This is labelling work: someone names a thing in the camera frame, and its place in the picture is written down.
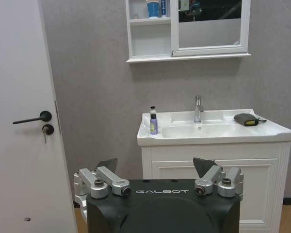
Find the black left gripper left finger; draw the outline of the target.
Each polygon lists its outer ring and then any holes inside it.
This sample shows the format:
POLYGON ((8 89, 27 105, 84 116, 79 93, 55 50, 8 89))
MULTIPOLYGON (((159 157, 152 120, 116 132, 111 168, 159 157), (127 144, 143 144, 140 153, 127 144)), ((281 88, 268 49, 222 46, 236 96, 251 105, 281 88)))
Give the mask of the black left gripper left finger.
POLYGON ((94 199, 102 199, 107 197, 109 188, 117 196, 130 195, 129 181, 115 174, 117 161, 117 158, 100 161, 92 171, 82 168, 74 173, 74 199, 80 206, 82 216, 87 215, 88 195, 94 199))

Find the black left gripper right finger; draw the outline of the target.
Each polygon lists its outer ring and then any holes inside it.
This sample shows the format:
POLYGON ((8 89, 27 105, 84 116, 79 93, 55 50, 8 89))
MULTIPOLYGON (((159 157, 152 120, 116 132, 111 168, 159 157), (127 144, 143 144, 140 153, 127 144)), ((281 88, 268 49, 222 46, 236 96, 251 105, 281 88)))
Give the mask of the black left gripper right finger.
POLYGON ((243 198, 244 175, 238 167, 232 167, 225 172, 223 167, 214 160, 193 158, 193 164, 198 178, 194 181, 194 188, 199 196, 209 195, 217 188, 217 194, 223 198, 238 195, 243 198))

